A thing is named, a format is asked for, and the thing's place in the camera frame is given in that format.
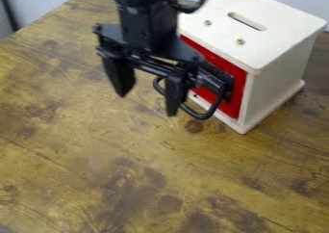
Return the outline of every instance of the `red side of box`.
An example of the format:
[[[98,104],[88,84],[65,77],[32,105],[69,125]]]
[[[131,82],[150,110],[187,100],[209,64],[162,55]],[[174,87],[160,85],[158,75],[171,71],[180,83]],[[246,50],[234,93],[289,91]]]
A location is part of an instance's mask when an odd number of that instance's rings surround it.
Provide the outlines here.
[[[235,78],[234,89],[231,94],[230,102],[222,101],[218,109],[229,115],[231,118],[239,117],[242,97],[246,84],[247,73],[235,65],[223,60],[214,52],[207,50],[202,45],[195,43],[187,37],[180,36],[180,39],[206,57],[207,61],[230,73]],[[205,98],[210,103],[215,100],[215,95],[207,91],[203,87],[192,90],[202,98]]]

